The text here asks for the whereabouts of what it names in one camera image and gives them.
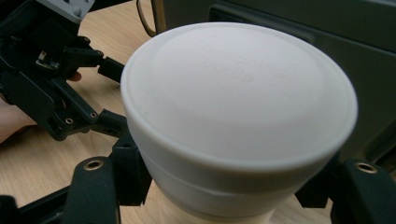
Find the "white lid jar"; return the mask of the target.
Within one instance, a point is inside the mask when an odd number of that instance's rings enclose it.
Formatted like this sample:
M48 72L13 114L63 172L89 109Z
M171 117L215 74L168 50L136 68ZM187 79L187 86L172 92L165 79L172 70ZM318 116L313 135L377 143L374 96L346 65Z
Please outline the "white lid jar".
M160 224L262 224L351 135L354 88L326 54L256 25L206 22L142 45L120 82L161 193Z

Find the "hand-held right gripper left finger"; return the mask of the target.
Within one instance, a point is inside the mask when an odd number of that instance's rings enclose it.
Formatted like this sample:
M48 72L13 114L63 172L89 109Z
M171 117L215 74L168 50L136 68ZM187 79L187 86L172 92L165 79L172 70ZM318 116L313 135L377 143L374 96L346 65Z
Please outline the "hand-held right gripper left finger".
M130 136L107 157L82 161L74 170L61 224L121 224L122 206L145 203L151 176Z

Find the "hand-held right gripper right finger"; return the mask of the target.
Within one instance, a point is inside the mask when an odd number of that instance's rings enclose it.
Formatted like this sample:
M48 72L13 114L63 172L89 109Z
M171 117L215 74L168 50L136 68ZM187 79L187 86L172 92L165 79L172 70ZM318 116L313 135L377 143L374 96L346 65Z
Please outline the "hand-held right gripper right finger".
M332 224L396 224L396 182L365 160L333 157L295 196L303 208L332 202Z

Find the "dark grey corner rack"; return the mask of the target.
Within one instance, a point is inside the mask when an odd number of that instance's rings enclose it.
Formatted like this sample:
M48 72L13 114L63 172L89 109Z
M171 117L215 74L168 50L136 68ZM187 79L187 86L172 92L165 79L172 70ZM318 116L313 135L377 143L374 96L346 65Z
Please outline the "dark grey corner rack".
M396 179L396 0L137 0L157 35L207 21L260 25L325 52L351 80L359 118L341 157L366 159Z

